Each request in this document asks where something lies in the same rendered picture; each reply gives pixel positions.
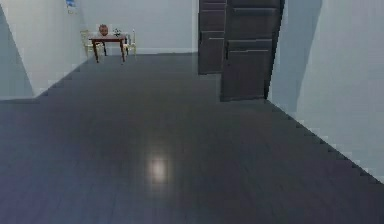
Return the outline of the pale cream wooden chair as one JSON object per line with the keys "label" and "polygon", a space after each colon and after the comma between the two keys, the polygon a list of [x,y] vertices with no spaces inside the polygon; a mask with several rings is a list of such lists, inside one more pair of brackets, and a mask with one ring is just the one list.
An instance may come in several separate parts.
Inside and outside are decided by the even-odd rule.
{"label": "pale cream wooden chair", "polygon": [[126,52],[126,55],[129,55],[130,52],[133,53],[133,56],[137,54],[137,45],[136,45],[136,32],[132,30],[131,34],[126,34],[123,49]]}
{"label": "pale cream wooden chair", "polygon": [[[88,58],[89,53],[93,52],[93,43],[91,40],[89,40],[89,37],[91,36],[90,32],[89,32],[89,30],[81,30],[80,35],[81,35],[81,40],[82,40],[85,54]],[[95,45],[96,45],[97,51],[103,50],[103,44],[101,42],[96,42]]]}

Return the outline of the dark grey room door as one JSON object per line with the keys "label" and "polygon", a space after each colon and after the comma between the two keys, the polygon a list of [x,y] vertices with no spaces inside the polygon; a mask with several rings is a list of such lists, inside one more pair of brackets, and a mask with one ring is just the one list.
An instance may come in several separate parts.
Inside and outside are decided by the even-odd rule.
{"label": "dark grey room door", "polygon": [[[220,100],[266,97],[285,0],[227,0]],[[225,44],[229,57],[225,60]]]}
{"label": "dark grey room door", "polygon": [[220,73],[226,0],[199,0],[198,74]]}

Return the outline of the dark brown wooden table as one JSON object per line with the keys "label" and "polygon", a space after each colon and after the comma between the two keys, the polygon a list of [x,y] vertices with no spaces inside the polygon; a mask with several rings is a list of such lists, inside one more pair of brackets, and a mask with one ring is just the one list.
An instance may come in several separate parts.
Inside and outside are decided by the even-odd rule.
{"label": "dark brown wooden table", "polygon": [[106,43],[118,43],[119,47],[120,47],[120,51],[121,51],[122,61],[125,61],[124,44],[125,44],[126,39],[127,39],[127,37],[125,35],[119,35],[119,36],[106,35],[106,36],[91,36],[91,37],[89,37],[89,40],[92,43],[92,49],[94,52],[96,62],[99,62],[99,56],[98,56],[97,46],[96,46],[96,44],[98,42],[101,42],[103,45],[105,45]]}

